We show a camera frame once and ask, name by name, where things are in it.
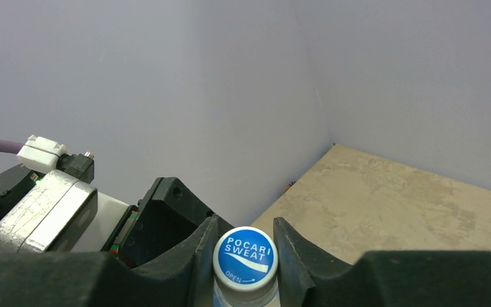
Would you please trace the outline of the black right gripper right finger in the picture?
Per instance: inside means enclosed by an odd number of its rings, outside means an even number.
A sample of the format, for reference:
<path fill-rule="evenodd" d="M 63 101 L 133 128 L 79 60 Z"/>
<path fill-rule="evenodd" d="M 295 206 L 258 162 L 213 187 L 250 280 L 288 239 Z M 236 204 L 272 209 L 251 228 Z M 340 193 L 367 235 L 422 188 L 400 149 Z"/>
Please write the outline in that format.
<path fill-rule="evenodd" d="M 491 306 L 491 251 L 369 251 L 348 264 L 273 220 L 282 306 Z"/>

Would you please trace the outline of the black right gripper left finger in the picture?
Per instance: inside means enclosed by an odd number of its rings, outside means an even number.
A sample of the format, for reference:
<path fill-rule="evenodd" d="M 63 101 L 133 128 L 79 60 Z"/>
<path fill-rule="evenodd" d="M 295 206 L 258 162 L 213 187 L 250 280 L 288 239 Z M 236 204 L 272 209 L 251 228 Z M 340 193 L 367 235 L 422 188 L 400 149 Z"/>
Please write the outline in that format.
<path fill-rule="evenodd" d="M 110 253 L 0 255 L 0 306 L 210 306 L 219 218 L 135 269 Z"/>

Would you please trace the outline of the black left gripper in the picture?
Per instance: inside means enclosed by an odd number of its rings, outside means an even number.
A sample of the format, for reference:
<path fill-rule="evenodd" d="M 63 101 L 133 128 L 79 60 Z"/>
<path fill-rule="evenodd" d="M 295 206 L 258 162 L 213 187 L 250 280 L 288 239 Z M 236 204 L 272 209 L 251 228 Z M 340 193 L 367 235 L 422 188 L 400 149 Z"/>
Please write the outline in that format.
<path fill-rule="evenodd" d="M 97 214 L 72 252 L 108 251 L 118 235 L 118 258 L 138 267 L 181 243 L 214 214 L 176 177 L 157 178 L 137 206 L 98 192 Z"/>

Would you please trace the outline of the blue label Pocari bottle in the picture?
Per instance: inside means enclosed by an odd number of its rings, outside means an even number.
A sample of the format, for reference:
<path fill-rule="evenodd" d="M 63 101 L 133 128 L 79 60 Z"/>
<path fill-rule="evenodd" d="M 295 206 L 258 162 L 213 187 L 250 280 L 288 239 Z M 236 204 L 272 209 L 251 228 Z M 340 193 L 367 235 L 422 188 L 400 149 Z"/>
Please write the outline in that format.
<path fill-rule="evenodd" d="M 241 226 L 216 243 L 213 306 L 281 306 L 274 241 L 262 230 Z"/>

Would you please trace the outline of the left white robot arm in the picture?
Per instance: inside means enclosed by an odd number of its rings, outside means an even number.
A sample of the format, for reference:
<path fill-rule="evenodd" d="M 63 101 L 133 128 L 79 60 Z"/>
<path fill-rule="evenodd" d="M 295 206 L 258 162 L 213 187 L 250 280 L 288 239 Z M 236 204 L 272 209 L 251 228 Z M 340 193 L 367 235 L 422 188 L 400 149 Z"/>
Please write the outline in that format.
<path fill-rule="evenodd" d="M 0 220 L 41 179 L 18 164 L 0 174 Z M 74 251 L 105 251 L 129 267 L 143 265 L 175 247 L 215 212 L 179 178 L 159 177 L 137 204 L 100 194 L 98 212 Z"/>

